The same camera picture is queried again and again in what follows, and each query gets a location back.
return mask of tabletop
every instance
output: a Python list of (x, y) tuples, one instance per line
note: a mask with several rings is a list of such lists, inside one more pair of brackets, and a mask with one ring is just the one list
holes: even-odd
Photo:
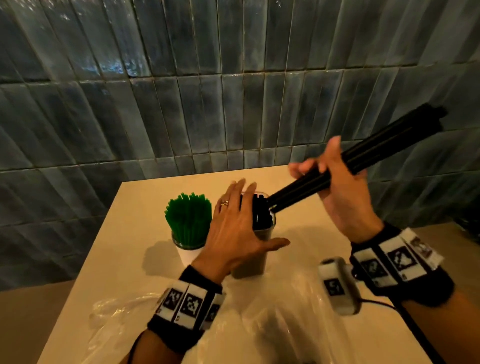
[[(165, 206), (180, 193), (205, 194), (213, 205), (232, 180), (256, 181), (257, 190), (272, 194), (292, 178), (286, 166), (235, 170), (181, 177), (124, 182), (108, 211), (38, 364), (80, 364), (92, 336), (89, 315), (103, 299), (135, 292), (162, 292), (181, 272), (179, 258), (165, 221)], [(294, 260), (299, 246), (308, 247), (311, 265), (341, 256), (348, 258), (347, 239), (335, 228), (317, 196), (277, 214), (273, 237), (290, 246), (270, 252), (267, 267), (279, 254)], [(364, 298), (374, 297), (363, 285)], [(356, 316), (343, 317), (359, 363), (430, 363), (401, 317), (386, 307), (364, 304)]]

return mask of plastic bag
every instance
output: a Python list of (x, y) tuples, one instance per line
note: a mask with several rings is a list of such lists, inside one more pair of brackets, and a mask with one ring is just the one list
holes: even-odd
[[(316, 269), (267, 270), (224, 281), (227, 298), (183, 363), (353, 364), (346, 330)], [(153, 315), (160, 293), (98, 302), (82, 364), (118, 364)]]

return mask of cable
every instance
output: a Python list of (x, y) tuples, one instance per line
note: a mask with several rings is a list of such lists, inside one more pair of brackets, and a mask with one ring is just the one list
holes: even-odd
[(391, 309), (396, 311), (396, 308), (393, 307), (391, 304), (385, 303), (385, 302), (380, 302), (380, 301), (374, 301), (374, 300), (366, 300), (364, 298), (360, 298), (360, 302), (364, 303), (374, 303), (374, 304), (381, 304), (382, 306), (390, 307)]

